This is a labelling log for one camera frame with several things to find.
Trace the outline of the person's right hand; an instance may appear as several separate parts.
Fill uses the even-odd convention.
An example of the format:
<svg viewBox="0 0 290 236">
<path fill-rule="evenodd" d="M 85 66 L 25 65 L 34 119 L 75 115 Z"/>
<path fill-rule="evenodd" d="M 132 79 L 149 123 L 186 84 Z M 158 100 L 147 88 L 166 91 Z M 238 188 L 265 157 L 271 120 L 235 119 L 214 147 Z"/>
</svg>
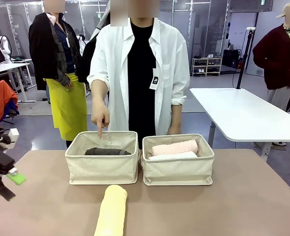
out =
<svg viewBox="0 0 290 236">
<path fill-rule="evenodd" d="M 108 128 L 110 123 L 110 114 L 106 106 L 94 107 L 92 110 L 91 121 L 97 126 L 98 137 L 102 138 L 102 129 Z"/>
</svg>

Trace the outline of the person's left hand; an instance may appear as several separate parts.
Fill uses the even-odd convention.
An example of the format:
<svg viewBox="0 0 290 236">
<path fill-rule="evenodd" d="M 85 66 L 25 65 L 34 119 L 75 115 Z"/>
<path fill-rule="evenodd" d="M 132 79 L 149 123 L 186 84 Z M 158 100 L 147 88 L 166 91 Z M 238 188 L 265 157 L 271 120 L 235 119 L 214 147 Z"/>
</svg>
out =
<svg viewBox="0 0 290 236">
<path fill-rule="evenodd" d="M 172 124 L 168 130 L 168 135 L 181 134 L 181 126 L 179 124 Z"/>
</svg>

